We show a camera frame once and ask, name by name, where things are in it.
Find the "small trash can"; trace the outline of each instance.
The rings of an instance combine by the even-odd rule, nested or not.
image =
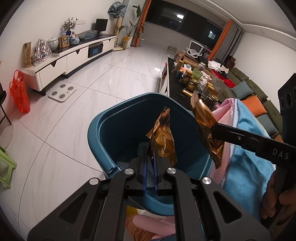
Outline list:
[[[90,149],[103,169],[112,178],[120,171],[116,163],[137,157],[140,142],[148,142],[146,134],[153,128],[164,107],[170,108],[170,129],[175,140],[175,167],[189,177],[202,178],[209,174],[213,161],[201,144],[197,122],[192,113],[170,97],[147,93],[121,102],[98,114],[88,129]],[[147,188],[143,197],[130,199],[151,213],[174,215],[173,197],[157,196],[154,188]]]
[[[144,40],[145,39],[140,39],[139,47],[142,47],[143,46]]]

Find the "white tv cabinet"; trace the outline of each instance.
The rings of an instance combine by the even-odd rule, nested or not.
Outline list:
[[[103,34],[92,39],[81,41],[63,49],[56,49],[52,57],[37,66],[23,68],[26,85],[45,96],[44,88],[54,79],[62,75],[69,78],[75,72],[110,53],[114,47],[116,36]],[[103,51],[88,58],[89,45],[103,42]]]

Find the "red cloth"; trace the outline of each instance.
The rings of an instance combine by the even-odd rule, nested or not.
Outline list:
[[[235,84],[231,81],[228,80],[226,78],[224,78],[221,74],[219,74],[216,70],[213,69],[213,72],[218,76],[218,78],[220,78],[221,80],[223,80],[223,82],[229,87],[229,88],[233,88],[235,87]]]

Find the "orange curtain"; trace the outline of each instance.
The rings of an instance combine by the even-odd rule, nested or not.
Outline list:
[[[144,22],[146,20],[146,16],[147,16],[151,1],[152,0],[146,0],[146,2],[145,2],[145,5],[144,5],[144,8],[142,10],[142,14],[141,14],[141,17],[140,17],[140,20],[139,20],[139,24],[138,24],[136,33],[137,32],[140,32],[140,33],[142,32],[141,26],[144,24]],[[139,43],[140,43],[140,39],[138,38],[137,34],[135,34],[132,46],[138,47]]]
[[[210,54],[209,57],[207,58],[208,61],[212,61],[212,60],[213,60],[214,55],[217,53],[218,49],[221,47],[221,45],[222,45],[224,39],[226,38],[226,36],[227,36],[227,34],[228,34],[229,30],[230,30],[230,27],[232,26],[233,23],[234,23],[234,21],[233,21],[233,20],[230,20],[230,21],[226,24],[226,26],[225,26],[225,28],[223,29],[222,34],[220,35],[220,38],[218,39],[218,41],[217,41],[215,47],[213,48],[211,54]]]

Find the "metal bolt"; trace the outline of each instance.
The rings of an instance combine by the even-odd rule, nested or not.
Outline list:
[[[204,177],[204,178],[202,179],[202,182],[203,182],[204,184],[209,185],[209,184],[212,182],[212,180],[211,180],[209,177]]]
[[[175,174],[176,172],[177,172],[177,170],[173,167],[170,167],[167,169],[167,173],[169,173],[169,174]]]
[[[97,185],[99,183],[99,179],[97,178],[92,178],[89,180],[90,185]]]
[[[124,173],[127,174],[127,175],[132,175],[133,174],[133,169],[131,169],[131,168],[125,169]]]

